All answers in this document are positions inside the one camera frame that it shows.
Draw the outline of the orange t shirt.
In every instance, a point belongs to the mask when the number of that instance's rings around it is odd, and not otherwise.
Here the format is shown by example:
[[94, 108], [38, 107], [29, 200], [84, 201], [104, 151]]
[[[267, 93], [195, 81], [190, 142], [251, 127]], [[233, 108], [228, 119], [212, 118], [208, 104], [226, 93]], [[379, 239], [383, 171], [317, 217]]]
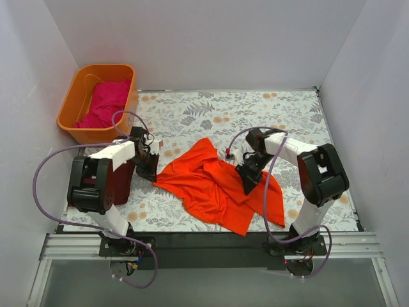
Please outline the orange t shirt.
[[285, 225], [284, 200], [276, 179], [263, 172], [262, 181], [245, 195], [235, 167], [219, 159], [208, 138], [200, 139], [170, 162], [154, 185], [182, 200], [185, 210], [200, 221], [218, 224], [236, 234], [247, 234], [254, 214]]

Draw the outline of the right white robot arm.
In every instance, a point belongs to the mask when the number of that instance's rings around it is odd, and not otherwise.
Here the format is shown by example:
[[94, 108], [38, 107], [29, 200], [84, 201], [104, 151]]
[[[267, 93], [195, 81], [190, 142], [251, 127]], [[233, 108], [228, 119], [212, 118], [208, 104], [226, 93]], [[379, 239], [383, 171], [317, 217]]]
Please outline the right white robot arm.
[[265, 167], [273, 168], [278, 158], [298, 168], [300, 186], [304, 195], [298, 217], [282, 239], [268, 232], [269, 246], [304, 254], [318, 241], [323, 218], [332, 204], [350, 187], [347, 174], [335, 147], [329, 143], [321, 146], [303, 143], [290, 138], [281, 129], [254, 127], [243, 130], [252, 153], [226, 149], [226, 158], [234, 159], [243, 191], [249, 195], [263, 179]]

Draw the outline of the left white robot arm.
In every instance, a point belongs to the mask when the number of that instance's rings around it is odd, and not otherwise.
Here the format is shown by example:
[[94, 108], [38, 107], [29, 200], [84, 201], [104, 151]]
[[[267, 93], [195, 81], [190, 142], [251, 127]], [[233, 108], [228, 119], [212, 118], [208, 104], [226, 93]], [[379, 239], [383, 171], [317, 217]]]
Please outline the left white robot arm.
[[120, 136], [114, 145], [73, 160], [67, 201], [101, 227], [100, 236], [108, 248], [128, 256], [142, 249], [137, 247], [132, 225], [116, 206], [128, 201], [134, 175], [157, 181], [163, 142], [142, 127], [133, 127], [130, 139], [121, 143], [123, 139]]

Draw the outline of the folded dark red t shirt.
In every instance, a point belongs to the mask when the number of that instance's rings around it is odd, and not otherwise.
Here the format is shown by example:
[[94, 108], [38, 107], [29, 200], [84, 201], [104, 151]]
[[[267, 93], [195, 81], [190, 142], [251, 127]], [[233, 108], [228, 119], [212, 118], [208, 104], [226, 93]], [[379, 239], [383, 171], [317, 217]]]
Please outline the folded dark red t shirt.
[[113, 205], [125, 204], [135, 164], [130, 161], [113, 169], [108, 158], [77, 156], [72, 163], [67, 201], [81, 212], [105, 214]]

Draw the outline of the floral table mat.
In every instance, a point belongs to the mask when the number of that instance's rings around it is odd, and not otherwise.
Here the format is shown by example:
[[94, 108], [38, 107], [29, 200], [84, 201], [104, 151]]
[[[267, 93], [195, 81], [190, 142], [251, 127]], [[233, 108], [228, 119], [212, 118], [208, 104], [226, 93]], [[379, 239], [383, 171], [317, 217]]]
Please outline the floral table mat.
[[[226, 147], [249, 150], [243, 130], [270, 126], [291, 138], [323, 145], [331, 140], [321, 104], [313, 91], [231, 91], [140, 93], [135, 125], [145, 123], [163, 141], [158, 168], [163, 169], [208, 138], [224, 157]], [[134, 176], [120, 214], [137, 232], [219, 232], [188, 214], [181, 201], [149, 181]]]

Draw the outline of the pink t shirt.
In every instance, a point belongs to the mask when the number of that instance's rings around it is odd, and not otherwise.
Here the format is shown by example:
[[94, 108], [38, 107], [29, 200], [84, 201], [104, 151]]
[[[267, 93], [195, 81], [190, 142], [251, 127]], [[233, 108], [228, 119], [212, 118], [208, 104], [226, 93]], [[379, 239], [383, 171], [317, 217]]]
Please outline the pink t shirt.
[[130, 80], [107, 81], [95, 86], [89, 111], [81, 121], [75, 122], [78, 129], [104, 129], [112, 126], [114, 113], [124, 110], [130, 90]]

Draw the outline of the orange plastic basket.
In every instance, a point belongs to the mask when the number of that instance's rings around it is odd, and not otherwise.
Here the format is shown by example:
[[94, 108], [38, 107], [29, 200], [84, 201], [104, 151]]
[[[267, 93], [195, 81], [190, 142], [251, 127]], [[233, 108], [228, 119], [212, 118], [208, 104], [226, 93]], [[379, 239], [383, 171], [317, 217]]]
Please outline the orange plastic basket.
[[124, 109], [133, 113], [137, 110], [138, 93], [136, 72], [130, 65], [123, 63], [98, 63], [82, 67], [75, 75], [66, 94], [57, 117], [59, 127], [69, 133], [79, 144], [107, 143], [119, 136], [120, 132], [130, 132], [134, 116], [122, 113], [117, 127], [102, 129], [75, 128], [78, 122], [89, 111], [95, 86], [106, 81], [130, 81], [127, 101]]

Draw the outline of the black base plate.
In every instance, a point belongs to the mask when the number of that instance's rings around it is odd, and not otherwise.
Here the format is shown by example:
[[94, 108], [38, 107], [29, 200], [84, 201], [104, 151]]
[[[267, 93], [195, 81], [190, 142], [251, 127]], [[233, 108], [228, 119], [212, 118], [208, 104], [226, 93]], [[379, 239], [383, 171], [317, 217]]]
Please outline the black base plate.
[[160, 269], [267, 268], [283, 271], [284, 258], [325, 256], [322, 235], [280, 246], [265, 232], [137, 232], [154, 250]]

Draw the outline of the aluminium frame rail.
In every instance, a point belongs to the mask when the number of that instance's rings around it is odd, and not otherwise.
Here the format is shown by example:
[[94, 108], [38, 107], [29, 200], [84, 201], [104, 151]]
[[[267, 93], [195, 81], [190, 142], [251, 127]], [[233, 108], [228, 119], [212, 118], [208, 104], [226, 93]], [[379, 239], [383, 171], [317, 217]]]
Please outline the aluminium frame rail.
[[[384, 254], [375, 233], [372, 232], [334, 232], [322, 233], [327, 254], [312, 256], [317, 259], [371, 259], [378, 282], [387, 306], [398, 306], [397, 297], [385, 265]], [[151, 247], [145, 243], [141, 251]], [[40, 253], [40, 264], [35, 277], [28, 306], [39, 306], [53, 260], [110, 260], [136, 262], [139, 254], [123, 256], [108, 248], [97, 233], [68, 232], [48, 234]], [[286, 256], [284, 261], [294, 262], [296, 257]]]

